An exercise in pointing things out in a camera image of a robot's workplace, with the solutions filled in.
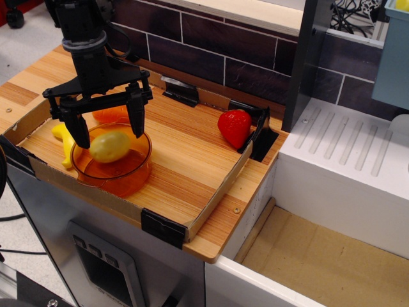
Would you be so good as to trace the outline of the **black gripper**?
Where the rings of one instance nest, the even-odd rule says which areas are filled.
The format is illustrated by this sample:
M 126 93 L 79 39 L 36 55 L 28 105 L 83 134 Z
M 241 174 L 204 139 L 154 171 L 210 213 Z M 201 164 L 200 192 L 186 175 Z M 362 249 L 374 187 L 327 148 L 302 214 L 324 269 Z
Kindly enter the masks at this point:
M 72 51 L 77 76 L 44 91 L 53 119 L 66 128 L 81 148 L 90 147 L 84 113 L 126 106 L 136 138 L 144 133 L 144 106 L 152 99 L 150 73 L 139 66 L 109 56 L 103 47 L 92 51 Z

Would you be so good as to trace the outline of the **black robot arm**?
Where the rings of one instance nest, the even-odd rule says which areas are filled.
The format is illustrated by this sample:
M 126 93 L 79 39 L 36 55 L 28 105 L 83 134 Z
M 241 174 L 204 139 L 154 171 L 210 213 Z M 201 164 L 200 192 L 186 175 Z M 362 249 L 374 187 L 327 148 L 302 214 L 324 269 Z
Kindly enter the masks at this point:
M 132 132 L 144 133 L 144 107 L 153 98 L 149 72 L 127 63 L 108 43 L 105 26 L 114 14 L 111 1 L 46 1 L 46 7 L 63 34 L 62 46 L 72 56 L 76 77 L 49 88 L 53 119 L 65 123 L 81 148 L 90 147 L 85 113 L 125 106 Z

